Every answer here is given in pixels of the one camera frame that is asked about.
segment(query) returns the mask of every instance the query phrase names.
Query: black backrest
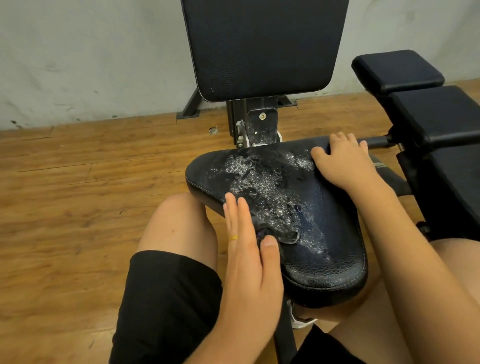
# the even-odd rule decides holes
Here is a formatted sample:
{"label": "black backrest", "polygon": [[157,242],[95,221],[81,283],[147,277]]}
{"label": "black backrest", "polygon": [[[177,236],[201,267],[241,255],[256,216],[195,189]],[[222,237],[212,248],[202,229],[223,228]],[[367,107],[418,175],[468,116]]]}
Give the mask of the black backrest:
{"label": "black backrest", "polygon": [[207,101],[320,90],[332,78],[348,0],[182,0]]}

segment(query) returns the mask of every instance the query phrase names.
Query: fingernail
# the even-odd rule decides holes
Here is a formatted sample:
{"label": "fingernail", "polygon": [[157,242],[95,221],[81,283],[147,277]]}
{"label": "fingernail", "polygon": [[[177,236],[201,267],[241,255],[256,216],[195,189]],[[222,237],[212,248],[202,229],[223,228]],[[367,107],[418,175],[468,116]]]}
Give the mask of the fingernail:
{"label": "fingernail", "polygon": [[264,246],[271,246],[271,245],[277,245],[277,242],[276,242],[276,239],[271,236],[271,235],[267,235],[265,236],[265,238],[262,240],[262,244]]}

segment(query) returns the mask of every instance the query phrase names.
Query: black shorts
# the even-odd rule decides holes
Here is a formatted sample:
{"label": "black shorts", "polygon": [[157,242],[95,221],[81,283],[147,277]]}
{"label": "black shorts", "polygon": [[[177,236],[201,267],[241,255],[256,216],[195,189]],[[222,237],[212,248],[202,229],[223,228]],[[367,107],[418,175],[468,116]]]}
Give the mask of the black shorts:
{"label": "black shorts", "polygon": [[[182,255],[142,251],[130,260],[109,363],[183,363],[213,328],[222,282]],[[313,325],[292,363],[363,363]]]}

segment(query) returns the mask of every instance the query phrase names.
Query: leg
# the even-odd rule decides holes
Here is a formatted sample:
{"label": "leg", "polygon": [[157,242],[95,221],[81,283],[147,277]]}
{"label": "leg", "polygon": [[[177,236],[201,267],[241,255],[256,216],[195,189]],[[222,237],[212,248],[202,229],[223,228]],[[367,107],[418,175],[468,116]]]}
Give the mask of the leg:
{"label": "leg", "polygon": [[148,222],[137,249],[143,250],[184,255],[216,270],[216,234],[205,206],[191,194],[168,197]]}
{"label": "leg", "polygon": [[216,257],[205,206],[190,194],[168,197],[130,260],[109,362],[183,363],[218,317]]}
{"label": "leg", "polygon": [[[432,244],[465,289],[480,302],[480,242],[445,239]],[[413,363],[383,282],[330,334],[366,363]]]}

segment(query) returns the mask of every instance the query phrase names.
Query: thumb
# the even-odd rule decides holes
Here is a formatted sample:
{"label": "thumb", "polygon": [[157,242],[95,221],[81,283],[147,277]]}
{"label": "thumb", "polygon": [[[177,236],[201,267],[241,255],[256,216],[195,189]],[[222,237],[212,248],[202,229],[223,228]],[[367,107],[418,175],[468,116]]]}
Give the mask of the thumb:
{"label": "thumb", "polygon": [[276,239],[267,235],[260,243],[262,257],[262,287],[283,288],[282,272],[280,271],[280,249]]}
{"label": "thumb", "polygon": [[318,168],[329,157],[329,155],[325,152],[325,150],[320,146],[316,146],[315,148],[313,148],[310,154]]}

